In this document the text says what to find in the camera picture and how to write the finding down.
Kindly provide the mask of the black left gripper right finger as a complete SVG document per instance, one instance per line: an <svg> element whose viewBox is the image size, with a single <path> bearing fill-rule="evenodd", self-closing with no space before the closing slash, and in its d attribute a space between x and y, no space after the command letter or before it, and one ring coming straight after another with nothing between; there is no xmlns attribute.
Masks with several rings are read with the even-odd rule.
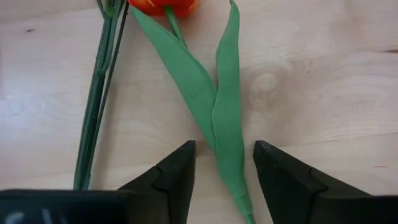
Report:
<svg viewBox="0 0 398 224"><path fill-rule="evenodd" d="M398 224L398 195L368 194L265 141L253 160L274 224Z"/></svg>

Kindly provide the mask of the orange artificial tulip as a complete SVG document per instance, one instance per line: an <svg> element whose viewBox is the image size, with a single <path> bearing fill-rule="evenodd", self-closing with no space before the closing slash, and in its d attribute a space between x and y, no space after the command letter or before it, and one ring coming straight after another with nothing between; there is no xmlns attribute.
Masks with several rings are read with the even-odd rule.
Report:
<svg viewBox="0 0 398 224"><path fill-rule="evenodd" d="M216 51L214 81L190 53L178 18L198 0L127 0L131 12L172 76L197 126L214 151L221 180L245 224L256 224L244 176L239 67L240 13L234 0Z"/></svg>

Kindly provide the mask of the pink artificial flower spray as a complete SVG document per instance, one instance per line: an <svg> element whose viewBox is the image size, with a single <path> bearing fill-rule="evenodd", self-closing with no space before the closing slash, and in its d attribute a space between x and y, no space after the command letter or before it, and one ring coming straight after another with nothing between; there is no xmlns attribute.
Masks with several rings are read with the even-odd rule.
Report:
<svg viewBox="0 0 398 224"><path fill-rule="evenodd" d="M90 185L102 115L129 8L126 0L96 0L96 2L104 22L81 130L73 180L75 190L87 190Z"/></svg>

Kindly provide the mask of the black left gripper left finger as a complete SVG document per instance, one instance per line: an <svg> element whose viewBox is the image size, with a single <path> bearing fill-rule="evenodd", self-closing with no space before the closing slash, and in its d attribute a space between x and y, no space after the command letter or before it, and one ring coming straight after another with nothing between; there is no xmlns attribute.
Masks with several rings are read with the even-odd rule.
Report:
<svg viewBox="0 0 398 224"><path fill-rule="evenodd" d="M2 190L0 224L186 224L195 156L187 141L117 190Z"/></svg>

